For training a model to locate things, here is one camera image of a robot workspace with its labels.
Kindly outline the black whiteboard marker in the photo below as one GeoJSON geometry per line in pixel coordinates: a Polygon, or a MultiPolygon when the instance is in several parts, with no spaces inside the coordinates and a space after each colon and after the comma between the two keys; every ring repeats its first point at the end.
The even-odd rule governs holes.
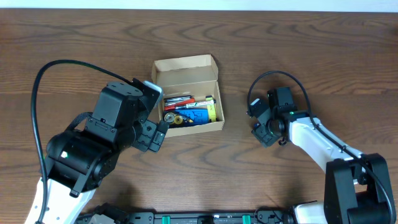
{"type": "Polygon", "coordinates": [[[208,105],[213,105],[216,103],[216,100],[207,100],[207,101],[198,101],[194,103],[188,103],[186,105],[181,105],[181,106],[176,106],[176,110],[185,110],[185,109],[190,109],[190,108],[198,108],[202,106],[208,106],[208,105]]]}

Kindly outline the cardboard box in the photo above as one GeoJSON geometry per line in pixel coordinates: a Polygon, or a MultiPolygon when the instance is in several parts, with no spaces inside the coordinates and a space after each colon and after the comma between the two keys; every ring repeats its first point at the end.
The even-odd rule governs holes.
{"type": "Polygon", "coordinates": [[[223,129],[224,114],[218,84],[218,67],[210,54],[156,60],[152,66],[152,80],[163,89],[164,98],[191,95],[196,101],[203,101],[207,96],[212,96],[216,101],[215,122],[169,128],[165,135],[167,138],[223,129]]]}

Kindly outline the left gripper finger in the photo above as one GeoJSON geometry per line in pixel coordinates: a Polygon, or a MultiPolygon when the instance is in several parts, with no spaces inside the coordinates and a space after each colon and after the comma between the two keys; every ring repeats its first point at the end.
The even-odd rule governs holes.
{"type": "Polygon", "coordinates": [[[156,135],[157,135],[157,125],[152,121],[147,120],[142,125],[141,135],[134,142],[133,147],[142,152],[146,151],[157,152],[157,145],[155,143],[156,135]]]}
{"type": "Polygon", "coordinates": [[[169,124],[165,121],[159,121],[159,123],[154,125],[152,139],[149,144],[149,150],[152,152],[159,151],[168,129],[169,124]]]}

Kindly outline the yellow highlighter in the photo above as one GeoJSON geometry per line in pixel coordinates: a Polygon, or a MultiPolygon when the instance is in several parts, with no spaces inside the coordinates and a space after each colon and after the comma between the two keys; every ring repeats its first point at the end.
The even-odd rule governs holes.
{"type": "Polygon", "coordinates": [[[215,108],[215,100],[211,95],[206,96],[206,101],[209,101],[210,103],[207,105],[207,111],[208,111],[208,120],[210,123],[216,122],[217,121],[217,114],[216,114],[216,108],[215,108]]]}

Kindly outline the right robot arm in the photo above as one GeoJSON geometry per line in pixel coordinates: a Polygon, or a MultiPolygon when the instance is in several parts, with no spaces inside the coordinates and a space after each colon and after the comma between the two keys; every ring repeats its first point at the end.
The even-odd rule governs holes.
{"type": "Polygon", "coordinates": [[[365,154],[332,132],[307,110],[298,110],[290,88],[268,91],[248,104],[257,119],[252,134],[264,146],[291,143],[325,173],[324,199],[292,206],[283,223],[395,223],[394,196],[387,162],[365,154]]]}

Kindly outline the correction tape dispenser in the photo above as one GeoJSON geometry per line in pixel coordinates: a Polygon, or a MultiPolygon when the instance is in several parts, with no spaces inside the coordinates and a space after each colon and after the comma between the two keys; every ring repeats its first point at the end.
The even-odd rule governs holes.
{"type": "Polygon", "coordinates": [[[183,124],[193,123],[193,120],[188,116],[174,112],[168,112],[164,114],[164,121],[173,125],[183,125],[183,124]]]}

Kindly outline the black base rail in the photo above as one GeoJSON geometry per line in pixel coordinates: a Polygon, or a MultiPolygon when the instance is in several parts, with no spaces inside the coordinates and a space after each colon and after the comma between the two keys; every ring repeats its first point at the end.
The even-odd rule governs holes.
{"type": "Polygon", "coordinates": [[[248,212],[125,212],[108,203],[79,215],[75,224],[294,224],[289,211],[261,207],[248,212]]]}

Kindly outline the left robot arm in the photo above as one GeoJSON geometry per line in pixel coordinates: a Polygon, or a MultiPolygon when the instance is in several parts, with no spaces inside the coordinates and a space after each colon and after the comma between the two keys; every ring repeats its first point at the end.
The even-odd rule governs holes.
{"type": "Polygon", "coordinates": [[[109,82],[94,110],[82,114],[84,129],[75,119],[47,144],[47,179],[37,183],[26,223],[74,223],[125,149],[158,152],[169,126],[148,116],[162,97],[148,81],[109,82]]]}

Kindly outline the blue plastic case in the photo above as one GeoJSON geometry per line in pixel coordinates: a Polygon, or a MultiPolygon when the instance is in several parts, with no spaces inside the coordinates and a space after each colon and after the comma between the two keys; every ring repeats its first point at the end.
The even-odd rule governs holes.
{"type": "Polygon", "coordinates": [[[195,126],[209,123],[208,111],[206,109],[176,110],[176,112],[193,121],[192,123],[184,121],[182,126],[195,126]]]}

